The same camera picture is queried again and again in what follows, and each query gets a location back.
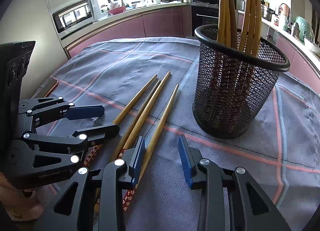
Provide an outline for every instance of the countertop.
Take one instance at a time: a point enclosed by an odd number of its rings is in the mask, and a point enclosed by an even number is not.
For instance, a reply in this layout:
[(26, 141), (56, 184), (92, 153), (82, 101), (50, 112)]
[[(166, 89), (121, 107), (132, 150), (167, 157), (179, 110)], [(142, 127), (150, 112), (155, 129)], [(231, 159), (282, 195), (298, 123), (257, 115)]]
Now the countertop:
[(293, 37), (289, 33), (280, 29), (278, 26), (271, 24), (271, 22), (262, 18), (262, 22), (274, 29), (276, 32), (279, 32), (284, 38), (290, 41), (293, 45), (295, 45), (305, 56), (309, 59), (310, 62), (320, 71), (320, 60), (319, 57), (316, 56), (313, 52), (311, 52), (300, 40)]
[(136, 15), (139, 13), (148, 12), (148, 11), (152, 11), (152, 10), (167, 8), (167, 7), (185, 6), (185, 5), (187, 5), (187, 3), (181, 3), (181, 2), (177, 3), (176, 1), (171, 2), (171, 3), (151, 4), (148, 6), (131, 9), (131, 10), (128, 10), (124, 13), (120, 13), (117, 15), (101, 17), (98, 21), (96, 21), (92, 24), (89, 24), (89, 25), (81, 28), (79, 31), (74, 32), (73, 34), (64, 38), (61, 41), (61, 44), (62, 44), (62, 47), (64, 48), (64, 47), (68, 46), (69, 44), (73, 43), (74, 41), (78, 40), (82, 36), (84, 36), (90, 32), (93, 32), (100, 27), (103, 27), (105, 25), (111, 24), (113, 22), (116, 22), (118, 20), (124, 19), (124, 18), (132, 16), (132, 15)]

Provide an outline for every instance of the kettle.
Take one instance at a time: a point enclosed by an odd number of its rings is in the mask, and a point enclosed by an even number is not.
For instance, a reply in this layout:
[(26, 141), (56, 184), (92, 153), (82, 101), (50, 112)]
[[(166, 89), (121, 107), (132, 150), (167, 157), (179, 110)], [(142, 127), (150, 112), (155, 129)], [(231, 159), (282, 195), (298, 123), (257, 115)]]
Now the kettle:
[(289, 14), (290, 14), (289, 6), (287, 6), (285, 3), (281, 4), (279, 7), (279, 13), (289, 17)]

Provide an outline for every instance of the kitchen utensil holder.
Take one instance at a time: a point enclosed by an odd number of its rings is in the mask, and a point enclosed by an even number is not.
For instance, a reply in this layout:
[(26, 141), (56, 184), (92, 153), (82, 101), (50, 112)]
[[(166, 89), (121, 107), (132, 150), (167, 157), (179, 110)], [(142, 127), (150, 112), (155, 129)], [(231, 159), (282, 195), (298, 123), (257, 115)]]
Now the kitchen utensil holder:
[[(219, 138), (242, 135), (290, 62), (276, 46), (260, 38), (258, 57), (216, 42), (218, 25), (195, 29), (201, 42), (193, 115), (199, 126)], [(238, 45), (241, 30), (237, 33)]]

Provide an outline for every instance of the green object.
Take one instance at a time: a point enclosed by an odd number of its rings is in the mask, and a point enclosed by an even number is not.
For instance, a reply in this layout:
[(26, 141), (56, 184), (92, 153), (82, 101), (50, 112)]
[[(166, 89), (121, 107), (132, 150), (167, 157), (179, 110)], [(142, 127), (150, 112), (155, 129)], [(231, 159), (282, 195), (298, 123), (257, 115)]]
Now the green object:
[(300, 40), (304, 42), (304, 37), (306, 37), (309, 41), (313, 42), (315, 37), (312, 31), (312, 28), (310, 24), (306, 21), (306, 19), (302, 18), (301, 16), (298, 16), (296, 18), (296, 23), (299, 24), (299, 28), (301, 32)]

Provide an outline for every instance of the red bowl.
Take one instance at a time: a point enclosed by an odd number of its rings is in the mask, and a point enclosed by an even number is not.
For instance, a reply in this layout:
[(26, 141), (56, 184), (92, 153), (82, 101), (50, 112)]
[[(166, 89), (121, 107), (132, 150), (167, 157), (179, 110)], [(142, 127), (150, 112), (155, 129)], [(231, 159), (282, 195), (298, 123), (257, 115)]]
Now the red bowl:
[(121, 7), (109, 10), (109, 13), (115, 15), (115, 14), (123, 13), (124, 10), (125, 10), (125, 6), (121, 6)]

